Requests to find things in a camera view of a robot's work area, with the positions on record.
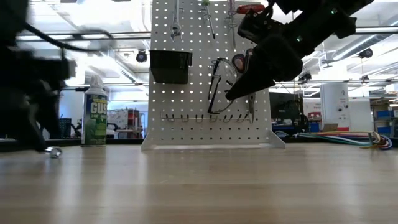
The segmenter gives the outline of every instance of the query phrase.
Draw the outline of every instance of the hook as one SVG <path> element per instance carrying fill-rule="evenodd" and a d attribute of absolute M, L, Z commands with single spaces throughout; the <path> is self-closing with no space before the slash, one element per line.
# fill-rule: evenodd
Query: hook
<path fill-rule="evenodd" d="M 203 115 L 201 116 L 201 120 L 198 121 L 198 115 L 195 115 L 195 121 L 197 123 L 202 123 L 203 122 Z"/>
<path fill-rule="evenodd" d="M 231 115 L 231 117 L 229 119 L 227 119 L 227 117 L 228 116 L 226 116 L 226 115 L 224 116 L 224 123 L 230 122 L 232 120 L 232 118 L 233 118 L 233 115 Z"/>
<path fill-rule="evenodd" d="M 236 122 L 242 123 L 244 121 L 244 119 L 246 119 L 246 117 L 244 119 L 242 119 L 242 115 L 239 115 L 239 118 L 236 120 Z"/>
<path fill-rule="evenodd" d="M 181 120 L 182 122 L 189 122 L 189 115 L 187 115 L 187 118 L 183 118 L 183 116 L 181 115 Z"/>
<path fill-rule="evenodd" d="M 174 122 L 175 121 L 174 120 L 174 114 L 172 115 L 172 118 L 169 118 L 169 116 L 166 115 L 166 119 L 167 119 L 168 122 Z"/>
<path fill-rule="evenodd" d="M 218 119 L 218 115 L 216 115 L 216 118 L 213 118 L 213 115 L 210 115 L 210 122 L 211 123 L 217 122 L 217 119 Z"/>

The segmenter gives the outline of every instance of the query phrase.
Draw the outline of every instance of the pegboard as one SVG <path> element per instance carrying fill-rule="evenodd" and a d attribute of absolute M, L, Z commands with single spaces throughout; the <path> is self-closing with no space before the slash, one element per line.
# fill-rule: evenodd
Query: pegboard
<path fill-rule="evenodd" d="M 187 85 L 156 83 L 150 76 L 149 87 L 149 133 L 142 149 L 155 146 L 192 145 L 259 145 L 264 143 L 284 147 L 284 143 L 272 132 L 271 111 L 268 90 L 256 95 L 256 115 L 253 123 L 244 119 L 248 113 L 246 98 L 237 99 L 225 112 L 219 115 L 207 113 L 210 104 L 208 92 L 211 82 L 212 60 L 218 57 L 232 59 L 238 53 L 244 54 L 254 45 L 250 40 L 236 34 L 233 47 L 232 31 L 229 28 L 227 1 L 211 2 L 209 7 L 216 39 L 213 39 L 209 22 L 200 11 L 201 1 L 180 0 L 180 25 L 182 40 L 176 37 L 172 42 L 174 1 L 153 1 L 152 50 L 175 50 L 193 53 L 192 66 L 188 72 Z M 236 2 L 236 7 L 247 2 Z M 243 15 L 235 15 L 239 24 Z M 217 93 L 215 106 L 228 104 L 225 93 Z"/>

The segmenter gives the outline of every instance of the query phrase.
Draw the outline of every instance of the table surface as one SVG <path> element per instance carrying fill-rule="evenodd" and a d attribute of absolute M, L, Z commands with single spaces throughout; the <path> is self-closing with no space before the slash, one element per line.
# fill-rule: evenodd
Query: table surface
<path fill-rule="evenodd" d="M 398 223 L 398 153 L 354 146 L 0 154 L 1 223 Z"/>

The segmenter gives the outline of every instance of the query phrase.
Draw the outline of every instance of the black cable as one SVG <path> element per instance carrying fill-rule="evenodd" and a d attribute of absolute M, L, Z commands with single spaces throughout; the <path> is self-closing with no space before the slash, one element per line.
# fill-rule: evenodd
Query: black cable
<path fill-rule="evenodd" d="M 26 30 L 28 30 L 29 32 L 35 34 L 36 36 L 40 37 L 41 39 L 47 41 L 48 43 L 55 45 L 61 49 L 67 49 L 67 50 L 74 50 L 77 52 L 99 52 L 102 50 L 105 50 L 105 48 L 103 49 L 84 49 L 81 47 L 75 47 L 69 44 L 65 44 L 62 43 L 58 40 L 55 40 L 53 38 L 51 38 L 50 36 L 48 36 L 47 34 L 44 34 L 42 31 L 36 29 L 34 26 L 30 25 L 29 23 L 27 23 L 24 19 L 21 19 L 17 13 L 10 7 L 10 5 L 8 5 L 7 1 L 0 1 L 1 6 L 5 9 L 5 11 L 12 16 L 17 22 L 21 23 L 24 25 L 24 28 Z M 105 31 L 105 30 L 101 30 L 101 29 L 90 29 L 90 30 L 86 30 L 85 32 L 92 32 L 95 34 L 104 34 L 107 37 L 109 37 L 111 44 L 109 45 L 112 46 L 113 42 L 114 42 L 114 37 L 112 34 L 110 34 L 109 32 Z"/>
<path fill-rule="evenodd" d="M 272 16 L 274 16 L 274 9 L 273 9 L 274 5 L 275 5 L 275 0 L 269 0 L 268 6 L 264 10 L 264 12 L 267 14 L 267 19 L 271 19 Z"/>

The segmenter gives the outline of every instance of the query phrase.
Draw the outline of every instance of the cable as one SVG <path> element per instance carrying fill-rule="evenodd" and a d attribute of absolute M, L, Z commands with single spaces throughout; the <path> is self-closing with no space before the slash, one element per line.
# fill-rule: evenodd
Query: cable
<path fill-rule="evenodd" d="M 45 40 L 46 42 L 55 45 L 61 49 L 67 49 L 67 50 L 74 50 L 77 52 L 99 52 L 102 50 L 108 50 L 109 47 L 111 47 L 114 44 L 114 37 L 112 34 L 110 34 L 109 32 L 105 31 L 105 30 L 101 30 L 101 29 L 88 29 L 85 32 L 92 32 L 95 34 L 104 34 L 107 37 L 109 37 L 111 44 L 109 46 L 107 46 L 106 48 L 99 48 L 99 49 L 84 49 L 81 47 L 75 47 L 69 44 L 65 44 L 62 43 L 58 40 L 55 40 L 53 38 L 51 38 L 50 36 L 48 36 L 47 34 L 44 34 L 42 31 L 36 29 L 34 26 L 30 25 L 29 23 L 27 23 L 25 20 L 21 19 L 17 13 L 10 7 L 10 5 L 8 5 L 7 1 L 0 1 L 1 6 L 4 8 L 4 10 L 10 14 L 10 16 L 12 16 L 17 22 L 23 24 L 23 26 L 25 27 L 26 30 L 28 30 L 29 32 L 35 34 L 36 36 L 40 37 L 41 39 Z"/>
<path fill-rule="evenodd" d="M 366 133 L 367 135 L 353 135 L 358 133 Z M 324 139 L 333 143 L 339 144 L 350 144 L 354 146 L 360 146 L 361 149 L 374 149 L 378 148 L 380 150 L 388 150 L 392 148 L 392 141 L 386 136 L 380 136 L 378 133 L 370 133 L 367 131 L 360 132 L 350 132 L 350 131 L 333 131 L 329 133 L 298 133 L 294 135 L 296 138 L 318 138 Z"/>
<path fill-rule="evenodd" d="M 264 12 L 267 15 L 267 19 L 272 18 L 272 16 L 274 15 L 274 9 L 273 9 L 274 4 L 275 4 L 275 0 L 269 0 L 268 6 L 264 10 Z"/>
<path fill-rule="evenodd" d="M 369 131 L 329 131 L 329 132 L 325 132 L 325 133 L 318 133 L 320 135 L 329 135 L 329 134 L 356 134 L 356 133 L 369 133 Z M 379 133 L 376 132 L 372 132 L 376 139 L 378 140 L 378 142 L 380 142 L 381 137 L 379 135 Z"/>

